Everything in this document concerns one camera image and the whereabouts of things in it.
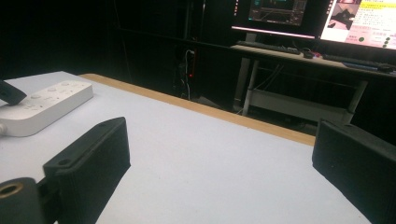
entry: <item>computer mouse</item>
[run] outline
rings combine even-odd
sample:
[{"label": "computer mouse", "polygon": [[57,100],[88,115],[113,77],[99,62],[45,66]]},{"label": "computer mouse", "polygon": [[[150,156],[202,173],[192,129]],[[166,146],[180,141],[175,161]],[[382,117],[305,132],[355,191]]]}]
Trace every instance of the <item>computer mouse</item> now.
[{"label": "computer mouse", "polygon": [[315,53],[313,53],[312,51],[304,51],[303,55],[306,59],[313,59],[315,57]]}]

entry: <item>black object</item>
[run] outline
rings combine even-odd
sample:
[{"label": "black object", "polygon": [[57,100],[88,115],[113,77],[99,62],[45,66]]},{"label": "black object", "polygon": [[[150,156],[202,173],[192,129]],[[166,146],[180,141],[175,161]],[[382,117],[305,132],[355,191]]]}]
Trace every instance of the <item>black object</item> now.
[{"label": "black object", "polygon": [[20,89],[0,80],[0,100],[7,102],[9,105],[17,105],[26,97],[26,94]]},{"label": "black object", "polygon": [[130,166],[125,118],[99,123],[44,164],[37,185],[31,178],[0,184],[2,224],[95,223]]},{"label": "black object", "polygon": [[371,222],[396,223],[396,146],[321,120],[312,162]]},{"label": "black object", "polygon": [[279,51],[279,52],[284,52],[284,53],[290,53],[290,54],[301,54],[301,52],[297,49],[290,49],[290,48],[285,48],[285,47],[280,47],[280,46],[275,46],[275,45],[266,45],[258,42],[250,42],[250,41],[237,41],[237,45],[241,46],[246,46],[246,47],[251,47],[251,48],[256,48],[256,49],[269,49],[273,51]]},{"label": "black object", "polygon": [[311,51],[304,51],[303,52],[304,58],[306,59],[313,59],[315,54]]}]

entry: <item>computer monitor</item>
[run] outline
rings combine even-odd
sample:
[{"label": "computer monitor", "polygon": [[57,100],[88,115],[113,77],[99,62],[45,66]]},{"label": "computer monitor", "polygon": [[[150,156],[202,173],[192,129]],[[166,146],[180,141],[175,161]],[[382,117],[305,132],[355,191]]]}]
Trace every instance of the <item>computer monitor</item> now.
[{"label": "computer monitor", "polygon": [[321,40],[396,49],[396,0],[330,2]]},{"label": "computer monitor", "polygon": [[234,0],[232,29],[247,33],[315,39],[330,0]]}]

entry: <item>cable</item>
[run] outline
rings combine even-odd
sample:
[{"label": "cable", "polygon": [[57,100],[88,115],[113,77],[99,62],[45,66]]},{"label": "cable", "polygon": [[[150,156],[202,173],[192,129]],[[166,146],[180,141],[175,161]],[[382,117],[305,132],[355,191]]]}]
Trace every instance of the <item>cable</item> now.
[{"label": "cable", "polygon": [[186,78],[186,86],[187,86],[187,96],[188,96],[188,99],[189,99],[189,101],[191,100],[191,98],[190,98],[190,85],[189,85],[189,77],[188,77],[188,73],[189,73],[189,60],[188,60],[188,58],[187,58],[187,56],[188,56],[188,53],[190,53],[190,54],[194,54],[194,51],[192,51],[192,50],[190,50],[190,49],[188,49],[188,50],[186,50],[186,53],[184,54],[184,61],[186,61],[186,72],[185,72],[185,78]]},{"label": "cable", "polygon": [[0,123],[0,135],[5,134],[7,131],[7,126],[5,124]]}]

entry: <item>white cable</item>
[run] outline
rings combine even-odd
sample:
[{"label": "white cable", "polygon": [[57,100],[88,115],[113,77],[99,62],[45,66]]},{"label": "white cable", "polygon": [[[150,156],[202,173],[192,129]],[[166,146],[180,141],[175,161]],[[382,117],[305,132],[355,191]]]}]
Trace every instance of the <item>white cable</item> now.
[{"label": "white cable", "polygon": [[0,123],[0,135],[5,134],[7,131],[7,126],[5,124]]}]

